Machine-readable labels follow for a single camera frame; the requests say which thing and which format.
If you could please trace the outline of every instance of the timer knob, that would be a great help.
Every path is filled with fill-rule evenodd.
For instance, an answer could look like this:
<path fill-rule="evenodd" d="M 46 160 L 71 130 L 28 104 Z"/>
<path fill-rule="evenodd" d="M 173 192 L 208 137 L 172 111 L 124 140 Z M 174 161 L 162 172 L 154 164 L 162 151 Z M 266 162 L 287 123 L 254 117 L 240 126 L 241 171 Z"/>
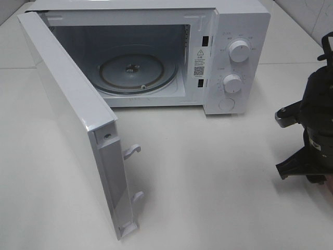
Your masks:
<path fill-rule="evenodd" d="M 236 63 L 245 61 L 249 55 L 250 46 L 244 40 L 236 40 L 229 46 L 229 56 Z"/>
<path fill-rule="evenodd" d="M 237 74 L 230 74 L 223 79 L 224 91 L 227 93 L 236 93 L 240 91 L 242 80 Z"/>

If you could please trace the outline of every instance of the white wall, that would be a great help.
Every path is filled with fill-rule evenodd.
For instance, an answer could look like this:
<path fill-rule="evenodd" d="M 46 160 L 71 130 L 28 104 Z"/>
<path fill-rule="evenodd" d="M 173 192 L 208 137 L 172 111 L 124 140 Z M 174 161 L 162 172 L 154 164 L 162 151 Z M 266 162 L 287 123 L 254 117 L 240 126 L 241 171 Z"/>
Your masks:
<path fill-rule="evenodd" d="M 275 0 L 317 43 L 333 31 L 333 0 Z"/>
<path fill-rule="evenodd" d="M 28 0 L 0 0 L 0 24 Z"/>

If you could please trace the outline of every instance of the microwave door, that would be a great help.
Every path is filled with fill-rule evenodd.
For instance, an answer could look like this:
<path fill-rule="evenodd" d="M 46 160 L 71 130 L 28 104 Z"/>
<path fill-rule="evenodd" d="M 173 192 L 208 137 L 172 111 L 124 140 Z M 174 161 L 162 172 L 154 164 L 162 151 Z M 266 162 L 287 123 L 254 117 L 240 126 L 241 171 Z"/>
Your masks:
<path fill-rule="evenodd" d="M 57 122 L 119 240 L 137 228 L 132 203 L 143 193 L 129 197 L 124 158 L 140 147 L 122 151 L 117 117 L 40 16 L 18 18 Z"/>

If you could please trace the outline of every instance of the microwave oven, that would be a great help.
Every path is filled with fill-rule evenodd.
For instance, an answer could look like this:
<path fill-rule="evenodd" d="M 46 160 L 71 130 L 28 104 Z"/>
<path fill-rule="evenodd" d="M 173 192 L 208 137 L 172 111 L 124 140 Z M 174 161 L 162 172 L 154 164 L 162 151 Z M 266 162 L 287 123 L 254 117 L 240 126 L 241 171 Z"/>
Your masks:
<path fill-rule="evenodd" d="M 270 14 L 257 0 L 37 0 L 19 15 L 55 117 L 114 225 L 137 228 L 110 107 L 243 113 Z"/>

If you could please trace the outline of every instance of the table surface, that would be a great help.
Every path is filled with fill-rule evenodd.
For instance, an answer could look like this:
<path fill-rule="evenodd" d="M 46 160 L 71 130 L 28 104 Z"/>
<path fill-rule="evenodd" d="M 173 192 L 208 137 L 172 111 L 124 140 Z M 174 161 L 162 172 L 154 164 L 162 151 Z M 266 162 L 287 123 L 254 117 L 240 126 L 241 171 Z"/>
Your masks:
<path fill-rule="evenodd" d="M 22 13 L 29 4 L 17 13 Z M 0 26 L 0 249 L 331 249 L 333 197 L 275 164 L 302 147 L 279 108 L 301 99 L 322 49 L 272 3 L 243 115 L 114 109 L 140 229 L 117 241 L 52 110 L 16 14 Z"/>

